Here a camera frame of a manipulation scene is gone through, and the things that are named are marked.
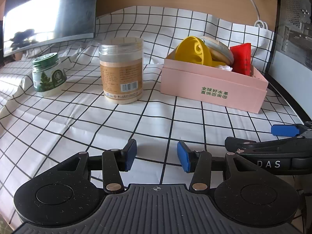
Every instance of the brown label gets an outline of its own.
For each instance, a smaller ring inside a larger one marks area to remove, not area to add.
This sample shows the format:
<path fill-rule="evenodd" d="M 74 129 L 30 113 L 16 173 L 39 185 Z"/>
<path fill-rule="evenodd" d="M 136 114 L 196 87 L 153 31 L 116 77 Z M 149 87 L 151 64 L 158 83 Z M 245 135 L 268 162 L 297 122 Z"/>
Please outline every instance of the brown label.
<path fill-rule="evenodd" d="M 101 61 L 100 64 L 103 89 L 106 96 L 124 99 L 136 96 L 138 91 L 142 91 L 142 59 L 127 63 Z"/>

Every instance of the crosshair marking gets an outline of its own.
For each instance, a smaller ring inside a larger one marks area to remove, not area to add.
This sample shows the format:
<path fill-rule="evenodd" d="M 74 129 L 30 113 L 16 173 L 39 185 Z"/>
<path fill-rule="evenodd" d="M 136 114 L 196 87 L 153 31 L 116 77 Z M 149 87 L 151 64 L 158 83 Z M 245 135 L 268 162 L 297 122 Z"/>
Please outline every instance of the crosshair marking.
<path fill-rule="evenodd" d="M 159 190 L 161 190 L 161 188 L 160 187 L 154 187 L 153 190 L 159 191 Z"/>

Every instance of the red bag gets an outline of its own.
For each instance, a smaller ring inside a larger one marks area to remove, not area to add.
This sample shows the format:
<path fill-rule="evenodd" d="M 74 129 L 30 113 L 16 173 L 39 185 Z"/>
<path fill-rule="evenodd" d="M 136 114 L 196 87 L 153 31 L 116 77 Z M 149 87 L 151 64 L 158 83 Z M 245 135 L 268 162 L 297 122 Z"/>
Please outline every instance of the red bag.
<path fill-rule="evenodd" d="M 230 47 L 230 50 L 234 56 L 233 72 L 250 76 L 251 69 L 251 55 L 252 45 L 251 43 L 245 43 L 238 46 Z"/>

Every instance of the computer monitor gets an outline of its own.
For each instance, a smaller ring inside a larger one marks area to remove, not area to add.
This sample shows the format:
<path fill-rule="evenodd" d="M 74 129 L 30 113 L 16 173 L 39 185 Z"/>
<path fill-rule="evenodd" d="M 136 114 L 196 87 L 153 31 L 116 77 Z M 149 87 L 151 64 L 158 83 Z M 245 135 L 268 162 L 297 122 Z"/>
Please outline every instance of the computer monitor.
<path fill-rule="evenodd" d="M 4 57 L 42 45 L 93 38 L 96 0 L 6 0 Z"/>

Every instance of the tree illustration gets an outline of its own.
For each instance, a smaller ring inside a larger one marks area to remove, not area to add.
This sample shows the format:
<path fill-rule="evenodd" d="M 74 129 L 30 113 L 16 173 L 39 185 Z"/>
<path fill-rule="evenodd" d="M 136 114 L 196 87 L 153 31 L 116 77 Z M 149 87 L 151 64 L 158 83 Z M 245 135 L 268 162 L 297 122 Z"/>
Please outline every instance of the tree illustration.
<path fill-rule="evenodd" d="M 48 91 L 53 89 L 53 83 L 50 82 L 50 77 L 46 75 L 46 73 L 42 72 L 41 74 L 41 83 L 40 83 L 40 90 L 41 91 Z"/>

